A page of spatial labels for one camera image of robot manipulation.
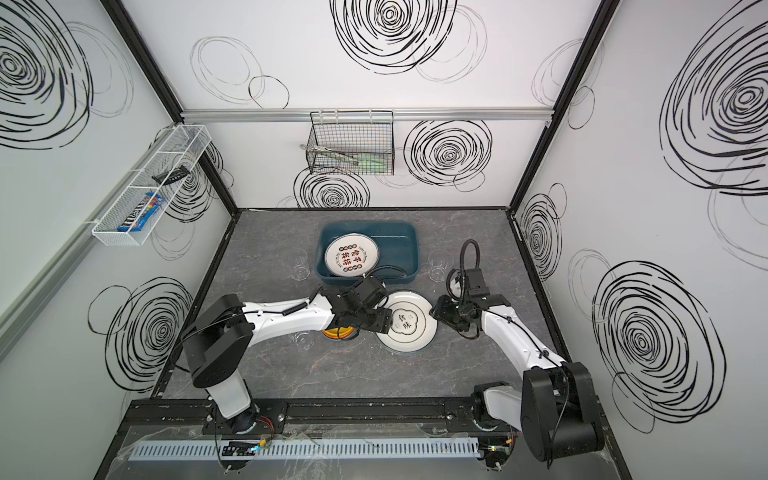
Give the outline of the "plate with red characters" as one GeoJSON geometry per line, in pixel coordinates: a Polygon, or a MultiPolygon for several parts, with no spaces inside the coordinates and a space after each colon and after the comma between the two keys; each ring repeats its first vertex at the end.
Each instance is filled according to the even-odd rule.
{"type": "Polygon", "coordinates": [[[333,240],[325,250],[323,260],[328,271],[338,277],[367,274],[380,258],[375,241],[363,234],[350,233],[333,240]]]}

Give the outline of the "white plate green flower outline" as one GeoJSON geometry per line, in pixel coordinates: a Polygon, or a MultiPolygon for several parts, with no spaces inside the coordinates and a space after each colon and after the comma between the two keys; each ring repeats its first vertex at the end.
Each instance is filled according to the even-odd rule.
{"type": "Polygon", "coordinates": [[[413,353],[426,348],[435,338],[438,322],[430,311],[432,304],[412,291],[391,293],[384,306],[392,312],[387,333],[378,333],[378,340],[387,348],[401,353],[413,353]]]}

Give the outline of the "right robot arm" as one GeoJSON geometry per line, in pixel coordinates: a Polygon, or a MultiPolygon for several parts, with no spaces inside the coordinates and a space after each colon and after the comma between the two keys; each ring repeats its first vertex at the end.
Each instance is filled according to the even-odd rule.
{"type": "Polygon", "coordinates": [[[605,435],[589,370],[536,337],[509,300],[490,292],[480,269],[451,270],[446,289],[430,315],[458,333],[476,328],[485,334],[522,378],[519,390],[481,387],[481,415],[520,431],[533,456],[548,464],[602,450],[605,435]]]}

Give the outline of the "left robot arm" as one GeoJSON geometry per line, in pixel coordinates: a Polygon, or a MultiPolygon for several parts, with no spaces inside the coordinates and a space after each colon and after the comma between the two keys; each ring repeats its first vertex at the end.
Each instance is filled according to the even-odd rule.
{"type": "Polygon", "coordinates": [[[192,384],[207,392],[215,405],[212,416],[233,434],[269,426],[239,372],[246,350],[273,338],[334,328],[387,333],[393,317],[388,297],[384,282],[374,276],[281,302],[243,302],[235,294],[224,295],[181,334],[192,384]]]}

